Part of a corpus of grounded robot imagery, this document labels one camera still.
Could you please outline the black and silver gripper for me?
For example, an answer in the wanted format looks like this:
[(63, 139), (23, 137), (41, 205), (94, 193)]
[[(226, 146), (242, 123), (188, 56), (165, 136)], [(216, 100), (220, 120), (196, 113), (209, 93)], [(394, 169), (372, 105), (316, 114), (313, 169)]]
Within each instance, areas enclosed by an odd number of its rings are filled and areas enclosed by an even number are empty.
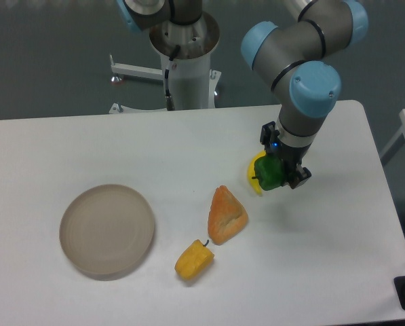
[(282, 161), (286, 173), (284, 185), (291, 189), (302, 186), (312, 176), (310, 170), (302, 165), (302, 159), (313, 140), (313, 135), (295, 136), (283, 126), (276, 126), (275, 122), (269, 122), (261, 128), (260, 143), (267, 155), (274, 155)]

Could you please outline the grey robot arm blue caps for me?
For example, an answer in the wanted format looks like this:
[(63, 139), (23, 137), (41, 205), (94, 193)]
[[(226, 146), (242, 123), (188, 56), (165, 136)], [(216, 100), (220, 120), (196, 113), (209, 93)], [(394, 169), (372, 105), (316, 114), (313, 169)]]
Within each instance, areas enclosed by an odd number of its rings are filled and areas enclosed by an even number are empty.
[[(276, 121), (261, 128), (264, 149), (248, 167), (248, 182), (258, 194), (297, 188), (311, 177), (303, 157), (341, 92), (339, 74), (324, 58), (368, 31), (366, 10), (357, 1), (286, 1), (285, 6), (295, 24), (281, 29), (259, 22), (241, 44), (246, 64), (281, 105)], [(208, 108), (214, 102), (210, 56), (220, 29), (201, 1), (118, 1), (117, 8), (130, 30), (149, 32), (161, 58), (167, 110)]]

